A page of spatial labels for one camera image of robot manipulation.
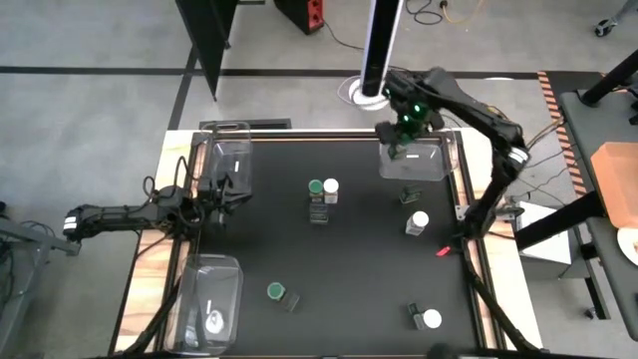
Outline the orange black hazard strip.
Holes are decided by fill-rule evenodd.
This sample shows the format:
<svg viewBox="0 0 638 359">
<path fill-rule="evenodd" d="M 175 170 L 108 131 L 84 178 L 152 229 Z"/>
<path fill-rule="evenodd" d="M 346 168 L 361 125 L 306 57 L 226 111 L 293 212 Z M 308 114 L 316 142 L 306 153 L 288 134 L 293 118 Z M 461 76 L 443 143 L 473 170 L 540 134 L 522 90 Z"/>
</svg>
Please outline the orange black hazard strip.
<svg viewBox="0 0 638 359">
<path fill-rule="evenodd" d="M 560 154 L 566 162 L 566 171 L 569 173 L 569 177 L 576 196 L 581 197 L 586 194 L 586 186 L 581 171 L 578 167 L 578 158 L 575 152 L 576 145 L 569 141 L 567 127 L 564 123 L 562 115 L 559 112 L 556 96 L 554 95 L 552 86 L 550 84 L 548 73 L 544 71 L 538 71 L 537 78 L 542 90 L 545 104 L 550 114 L 551 123 L 546 130 L 543 130 L 538 135 L 535 143 L 537 144 L 542 136 L 546 136 L 549 134 L 557 135 L 557 140 L 560 145 Z"/>
</svg>

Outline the clear plastic bin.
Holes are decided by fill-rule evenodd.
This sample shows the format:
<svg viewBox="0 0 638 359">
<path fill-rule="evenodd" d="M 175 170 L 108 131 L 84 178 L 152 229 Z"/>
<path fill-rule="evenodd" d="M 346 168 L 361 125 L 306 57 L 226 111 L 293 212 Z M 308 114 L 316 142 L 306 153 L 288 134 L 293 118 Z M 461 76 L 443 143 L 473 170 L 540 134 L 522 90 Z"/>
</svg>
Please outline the clear plastic bin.
<svg viewBox="0 0 638 359">
<path fill-rule="evenodd" d="M 218 356 L 235 342 L 243 284 L 236 258 L 221 254 L 191 254 L 184 261 L 181 283 L 168 317 L 164 349 L 191 356 Z M 219 310 L 225 328 L 217 335 L 205 330 L 211 310 Z"/>
<path fill-rule="evenodd" d="M 252 141 L 250 126 L 244 122 L 210 123 L 199 185 L 214 183 L 225 189 L 252 192 Z"/>
<path fill-rule="evenodd" d="M 436 132 L 404 146 L 390 157 L 390 146 L 379 145 L 380 175 L 391 180 L 439 181 L 458 165 L 458 157 L 450 154 L 456 145 L 451 132 Z"/>
</svg>

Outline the black beam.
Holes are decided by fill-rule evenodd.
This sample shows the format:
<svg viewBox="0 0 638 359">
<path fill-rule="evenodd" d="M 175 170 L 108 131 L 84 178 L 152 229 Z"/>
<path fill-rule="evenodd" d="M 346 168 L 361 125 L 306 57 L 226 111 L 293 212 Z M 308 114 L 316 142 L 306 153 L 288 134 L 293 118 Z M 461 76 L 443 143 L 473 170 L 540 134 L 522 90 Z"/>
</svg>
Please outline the black beam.
<svg viewBox="0 0 638 359">
<path fill-rule="evenodd" d="M 604 215 L 605 208 L 600 195 L 597 191 L 591 191 L 555 213 L 516 231 L 515 242 L 519 249 L 526 249 L 548 237 L 569 230 L 590 217 Z"/>
<path fill-rule="evenodd" d="M 578 97 L 580 102 L 589 107 L 595 106 L 602 98 L 611 93 L 636 72 L 638 72 L 638 48 L 607 75 L 604 75 L 592 88 L 583 93 L 579 93 Z"/>
</svg>

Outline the office chair base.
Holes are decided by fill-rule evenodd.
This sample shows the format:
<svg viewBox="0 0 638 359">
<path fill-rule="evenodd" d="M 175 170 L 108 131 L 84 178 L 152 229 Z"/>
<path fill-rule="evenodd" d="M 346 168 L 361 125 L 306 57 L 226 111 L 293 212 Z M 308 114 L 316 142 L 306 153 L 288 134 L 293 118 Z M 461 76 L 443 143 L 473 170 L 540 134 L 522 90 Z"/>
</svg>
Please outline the office chair base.
<svg viewBox="0 0 638 359">
<path fill-rule="evenodd" d="M 611 17 L 601 20 L 594 28 L 597 37 L 605 37 L 618 26 L 625 17 L 638 11 L 638 0 L 627 0 L 624 5 Z"/>
</svg>

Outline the black rig strut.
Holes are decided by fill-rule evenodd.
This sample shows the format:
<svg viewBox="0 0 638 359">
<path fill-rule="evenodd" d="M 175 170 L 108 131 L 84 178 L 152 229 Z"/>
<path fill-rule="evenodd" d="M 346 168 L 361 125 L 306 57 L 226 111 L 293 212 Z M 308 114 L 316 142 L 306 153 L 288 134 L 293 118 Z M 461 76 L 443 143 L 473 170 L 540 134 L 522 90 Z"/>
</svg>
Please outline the black rig strut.
<svg viewBox="0 0 638 359">
<path fill-rule="evenodd" d="M 513 325 L 511 320 L 507 317 L 505 312 L 496 302 L 494 296 L 487 290 L 487 287 L 482 282 L 473 265 L 469 248 L 469 241 L 467 239 L 462 240 L 462 248 L 464 259 L 466 261 L 466 270 L 470 277 L 470 283 L 474 290 L 478 293 L 484 304 L 487 306 L 491 317 L 495 319 L 496 323 L 505 332 L 505 334 L 519 353 L 539 352 L 539 349 L 531 344 L 529 341 L 527 341 L 522 333 Z"/>
<path fill-rule="evenodd" d="M 149 347 L 152 339 L 159 332 L 160 327 L 166 322 L 166 319 L 176 302 L 180 283 L 181 278 L 179 278 L 177 284 L 172 287 L 167 299 L 161 304 L 147 327 L 138 336 L 137 340 L 124 351 L 124 354 L 143 354 Z"/>
</svg>

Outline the black and red box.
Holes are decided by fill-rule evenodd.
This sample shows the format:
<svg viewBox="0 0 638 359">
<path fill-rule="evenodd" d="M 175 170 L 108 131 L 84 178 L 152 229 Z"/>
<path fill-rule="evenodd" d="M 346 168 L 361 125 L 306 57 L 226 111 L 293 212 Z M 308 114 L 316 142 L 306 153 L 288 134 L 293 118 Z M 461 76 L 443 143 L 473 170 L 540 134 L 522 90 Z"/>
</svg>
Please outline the black and red box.
<svg viewBox="0 0 638 359">
<path fill-rule="evenodd" d="M 323 0 L 274 0 L 274 4 L 305 35 L 324 27 Z"/>
</svg>

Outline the white round object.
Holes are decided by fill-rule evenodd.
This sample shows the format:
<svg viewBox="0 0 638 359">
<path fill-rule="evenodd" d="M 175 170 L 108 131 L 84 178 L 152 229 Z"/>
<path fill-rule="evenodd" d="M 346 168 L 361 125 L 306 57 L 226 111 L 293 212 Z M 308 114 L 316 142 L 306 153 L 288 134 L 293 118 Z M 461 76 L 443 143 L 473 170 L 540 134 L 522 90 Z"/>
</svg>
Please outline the white round object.
<svg viewBox="0 0 638 359">
<path fill-rule="evenodd" d="M 205 330 L 213 335 L 220 334 L 225 328 L 223 314 L 219 310 L 211 310 L 204 322 Z"/>
</svg>

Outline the white plate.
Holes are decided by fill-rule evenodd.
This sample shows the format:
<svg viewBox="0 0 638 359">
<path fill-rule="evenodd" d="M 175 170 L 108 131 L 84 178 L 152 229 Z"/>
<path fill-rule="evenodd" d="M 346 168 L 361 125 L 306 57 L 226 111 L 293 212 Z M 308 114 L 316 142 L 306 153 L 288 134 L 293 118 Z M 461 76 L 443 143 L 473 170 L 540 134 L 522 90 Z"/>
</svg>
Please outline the white plate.
<svg viewBox="0 0 638 359">
<path fill-rule="evenodd" d="M 638 267 L 638 228 L 619 228 L 617 244 L 622 254 Z"/>
</svg>

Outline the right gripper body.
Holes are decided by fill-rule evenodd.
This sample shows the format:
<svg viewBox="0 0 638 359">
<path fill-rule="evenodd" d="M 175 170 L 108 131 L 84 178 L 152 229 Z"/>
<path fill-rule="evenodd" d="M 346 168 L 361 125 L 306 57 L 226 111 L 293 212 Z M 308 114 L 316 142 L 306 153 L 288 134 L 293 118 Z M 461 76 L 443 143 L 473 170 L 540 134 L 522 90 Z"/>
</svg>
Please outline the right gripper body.
<svg viewBox="0 0 638 359">
<path fill-rule="evenodd" d="M 429 134 L 442 128 L 441 115 L 424 102 L 395 98 L 394 111 L 397 114 L 395 127 L 400 134 L 398 145 L 407 144 L 408 133 L 423 131 Z"/>
</svg>

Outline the black pole with white base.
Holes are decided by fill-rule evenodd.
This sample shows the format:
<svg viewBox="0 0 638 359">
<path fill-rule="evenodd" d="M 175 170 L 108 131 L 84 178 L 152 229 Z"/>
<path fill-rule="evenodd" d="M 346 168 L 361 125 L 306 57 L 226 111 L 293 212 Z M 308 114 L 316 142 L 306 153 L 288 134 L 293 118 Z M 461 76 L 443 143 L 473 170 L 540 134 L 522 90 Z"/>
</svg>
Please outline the black pole with white base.
<svg viewBox="0 0 638 359">
<path fill-rule="evenodd" d="M 348 90 L 349 101 L 364 111 L 388 104 L 382 94 L 404 0 L 371 0 L 361 74 Z"/>
</svg>

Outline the black divider panel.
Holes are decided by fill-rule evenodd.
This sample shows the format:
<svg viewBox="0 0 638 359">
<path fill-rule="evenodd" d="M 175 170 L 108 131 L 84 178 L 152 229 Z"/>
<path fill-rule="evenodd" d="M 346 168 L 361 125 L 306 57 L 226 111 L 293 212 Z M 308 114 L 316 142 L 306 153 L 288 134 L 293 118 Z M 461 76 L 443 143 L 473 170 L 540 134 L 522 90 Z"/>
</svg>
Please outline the black divider panel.
<svg viewBox="0 0 638 359">
<path fill-rule="evenodd" d="M 175 0 L 186 32 L 212 97 L 221 72 L 224 51 L 239 0 Z"/>
</svg>

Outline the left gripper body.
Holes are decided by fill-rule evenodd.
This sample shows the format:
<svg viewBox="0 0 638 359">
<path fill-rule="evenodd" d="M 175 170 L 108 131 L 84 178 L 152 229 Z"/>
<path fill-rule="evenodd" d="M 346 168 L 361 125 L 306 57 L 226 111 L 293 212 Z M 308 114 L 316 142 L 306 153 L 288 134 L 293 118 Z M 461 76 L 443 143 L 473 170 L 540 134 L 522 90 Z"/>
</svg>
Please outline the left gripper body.
<svg viewBox="0 0 638 359">
<path fill-rule="evenodd" d="M 200 220 L 209 223 L 225 222 L 225 185 L 201 184 L 197 188 Z"/>
</svg>

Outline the grey side table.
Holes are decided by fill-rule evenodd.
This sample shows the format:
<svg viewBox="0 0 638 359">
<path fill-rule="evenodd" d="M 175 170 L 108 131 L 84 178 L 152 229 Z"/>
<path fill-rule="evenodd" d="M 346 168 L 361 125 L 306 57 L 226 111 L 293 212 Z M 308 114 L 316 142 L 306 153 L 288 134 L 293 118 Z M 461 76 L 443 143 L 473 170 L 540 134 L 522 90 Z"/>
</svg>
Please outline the grey side table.
<svg viewBox="0 0 638 359">
<path fill-rule="evenodd" d="M 629 124 L 629 119 L 636 114 L 632 109 L 634 102 L 628 93 L 609 94 L 594 107 L 582 104 L 572 92 L 559 97 L 560 109 L 595 190 L 599 190 L 599 185 L 591 156 L 607 142 L 638 143 L 638 126 Z M 638 342 L 638 266 L 622 253 L 617 243 L 617 228 L 609 218 L 589 217 L 585 223 L 628 335 Z"/>
</svg>

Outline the orange box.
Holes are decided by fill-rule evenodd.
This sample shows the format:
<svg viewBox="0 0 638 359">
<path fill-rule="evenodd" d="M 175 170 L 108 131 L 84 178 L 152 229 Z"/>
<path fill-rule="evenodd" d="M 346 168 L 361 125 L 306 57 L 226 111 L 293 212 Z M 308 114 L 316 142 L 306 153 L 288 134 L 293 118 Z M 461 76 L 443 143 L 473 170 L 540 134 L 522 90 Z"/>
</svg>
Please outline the orange box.
<svg viewBox="0 0 638 359">
<path fill-rule="evenodd" d="M 638 228 L 638 143 L 604 143 L 590 160 L 611 223 Z"/>
</svg>

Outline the white box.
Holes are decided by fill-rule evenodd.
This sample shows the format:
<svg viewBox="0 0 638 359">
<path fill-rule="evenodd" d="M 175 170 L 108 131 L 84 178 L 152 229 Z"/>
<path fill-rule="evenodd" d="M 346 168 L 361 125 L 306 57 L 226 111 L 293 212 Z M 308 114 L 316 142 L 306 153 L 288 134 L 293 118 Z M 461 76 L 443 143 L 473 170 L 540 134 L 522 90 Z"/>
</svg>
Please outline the white box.
<svg viewBox="0 0 638 359">
<path fill-rule="evenodd" d="M 518 201 L 515 205 L 522 209 L 522 214 L 520 214 L 515 220 L 514 229 L 516 231 L 519 231 L 535 221 L 543 219 L 556 212 L 555 208 L 528 201 Z M 520 249 L 519 253 L 527 257 L 548 260 L 566 265 L 570 265 L 572 263 L 569 235 L 567 231 L 548 237 L 537 244 L 527 247 L 526 249 Z"/>
</svg>

